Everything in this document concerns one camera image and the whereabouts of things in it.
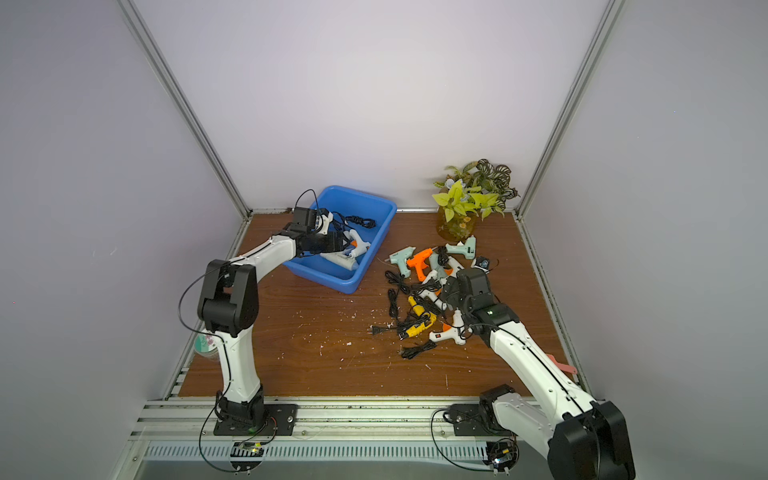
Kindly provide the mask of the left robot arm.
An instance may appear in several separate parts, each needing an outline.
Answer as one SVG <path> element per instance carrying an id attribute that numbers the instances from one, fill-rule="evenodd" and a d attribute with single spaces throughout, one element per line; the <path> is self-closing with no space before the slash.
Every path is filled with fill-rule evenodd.
<path id="1" fill-rule="evenodd" d="M 223 391 L 217 395 L 215 413 L 221 423 L 246 428 L 265 423 L 263 387 L 252 347 L 259 312 L 258 284 L 278 266 L 302 254 L 343 251 L 348 240 L 335 229 L 333 219 L 326 209 L 297 207 L 292 221 L 261 245 L 208 264 L 197 314 L 218 351 Z"/>

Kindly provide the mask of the large white glue gun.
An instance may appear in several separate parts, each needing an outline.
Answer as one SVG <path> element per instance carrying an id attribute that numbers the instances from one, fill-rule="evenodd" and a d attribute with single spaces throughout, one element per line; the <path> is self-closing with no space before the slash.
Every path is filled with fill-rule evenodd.
<path id="1" fill-rule="evenodd" d="M 359 241 L 352 240 L 350 246 L 342 252 L 321 253 L 320 256 L 346 270 L 354 271 L 359 268 L 357 257 L 360 254 Z"/>

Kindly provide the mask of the small white glue gun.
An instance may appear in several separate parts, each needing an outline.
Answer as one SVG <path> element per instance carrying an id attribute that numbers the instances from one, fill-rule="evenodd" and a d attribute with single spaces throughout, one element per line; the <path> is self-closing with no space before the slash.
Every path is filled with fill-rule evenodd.
<path id="1" fill-rule="evenodd" d="M 448 327 L 445 325 L 444 329 L 440 332 L 434 331 L 429 334 L 429 340 L 434 343 L 440 343 L 444 341 L 451 340 L 456 345 L 463 346 L 466 344 L 467 340 L 463 336 L 463 328 L 462 327 Z"/>

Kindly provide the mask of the yellow glue gun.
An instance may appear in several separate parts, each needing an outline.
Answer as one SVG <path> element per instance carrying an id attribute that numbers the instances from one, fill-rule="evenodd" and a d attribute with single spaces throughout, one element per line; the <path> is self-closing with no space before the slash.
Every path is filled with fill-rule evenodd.
<path id="1" fill-rule="evenodd" d="M 421 335 L 431 328 L 437 320 L 437 316 L 426 309 L 417 298 L 409 296 L 408 303 L 410 305 L 410 310 L 408 311 L 406 318 L 397 326 L 397 333 L 401 340 Z"/>

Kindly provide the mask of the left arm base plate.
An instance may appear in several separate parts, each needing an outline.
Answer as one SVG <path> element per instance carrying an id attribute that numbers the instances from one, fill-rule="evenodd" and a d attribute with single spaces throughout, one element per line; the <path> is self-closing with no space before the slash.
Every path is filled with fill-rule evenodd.
<path id="1" fill-rule="evenodd" d="M 291 436 L 298 418 L 296 404 L 233 403 L 220 405 L 215 436 Z"/>

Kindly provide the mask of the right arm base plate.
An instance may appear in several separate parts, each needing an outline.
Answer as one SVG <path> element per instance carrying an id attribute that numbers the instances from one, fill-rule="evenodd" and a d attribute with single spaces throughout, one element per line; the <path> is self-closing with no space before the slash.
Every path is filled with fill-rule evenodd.
<path id="1" fill-rule="evenodd" d="M 456 436 L 508 437 L 513 433 L 503 429 L 488 409 L 479 404 L 453 404 L 443 414 L 443 420 L 453 427 Z"/>

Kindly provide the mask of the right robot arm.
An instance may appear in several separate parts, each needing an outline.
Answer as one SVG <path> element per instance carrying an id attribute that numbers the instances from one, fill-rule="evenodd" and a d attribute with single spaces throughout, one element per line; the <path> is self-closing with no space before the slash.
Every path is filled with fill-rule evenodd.
<path id="1" fill-rule="evenodd" d="M 508 386 L 488 391 L 491 421 L 521 437 L 547 461 L 555 479 L 634 479 L 627 421 L 611 401 L 597 400 L 550 359 L 519 316 L 492 292 L 486 271 L 460 269 L 440 298 L 472 334 L 504 360 L 536 400 Z"/>

